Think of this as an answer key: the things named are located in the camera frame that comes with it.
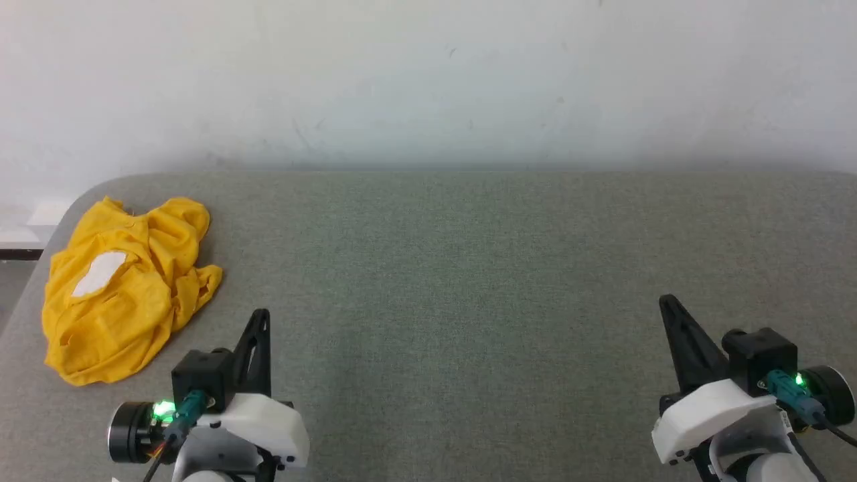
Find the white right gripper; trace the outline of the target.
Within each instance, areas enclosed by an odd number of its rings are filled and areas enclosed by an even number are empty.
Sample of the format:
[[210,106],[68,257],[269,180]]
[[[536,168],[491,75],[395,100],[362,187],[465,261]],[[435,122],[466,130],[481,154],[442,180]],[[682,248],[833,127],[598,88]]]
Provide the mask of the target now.
[[779,464],[779,406],[753,397],[728,378],[728,360],[673,294],[659,299],[662,323],[683,397],[655,422],[652,442],[662,464]]

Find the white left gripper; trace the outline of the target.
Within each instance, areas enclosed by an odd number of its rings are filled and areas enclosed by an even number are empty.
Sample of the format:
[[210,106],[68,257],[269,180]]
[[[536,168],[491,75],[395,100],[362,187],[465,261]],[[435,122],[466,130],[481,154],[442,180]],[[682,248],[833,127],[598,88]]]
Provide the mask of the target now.
[[286,469],[308,465],[310,442],[302,415],[273,400],[270,383],[270,312],[255,309],[233,351],[232,389],[221,414],[203,415],[195,427],[195,468],[253,470],[259,449]]

